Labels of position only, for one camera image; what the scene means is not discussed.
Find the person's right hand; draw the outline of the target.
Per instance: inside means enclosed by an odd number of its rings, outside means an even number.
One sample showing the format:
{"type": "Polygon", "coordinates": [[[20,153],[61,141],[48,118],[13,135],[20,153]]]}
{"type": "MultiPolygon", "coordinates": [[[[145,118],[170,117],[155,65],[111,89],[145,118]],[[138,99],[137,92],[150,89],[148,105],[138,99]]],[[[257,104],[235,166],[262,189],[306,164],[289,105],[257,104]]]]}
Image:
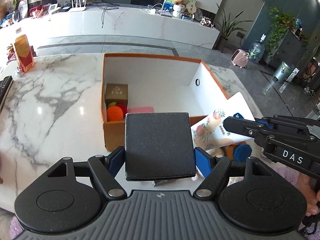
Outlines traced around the person's right hand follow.
{"type": "Polygon", "coordinates": [[[307,217],[316,215],[319,211],[317,203],[319,202],[319,192],[315,193],[310,186],[311,178],[303,173],[299,173],[296,187],[303,194],[307,202],[307,210],[305,215],[307,217]]]}

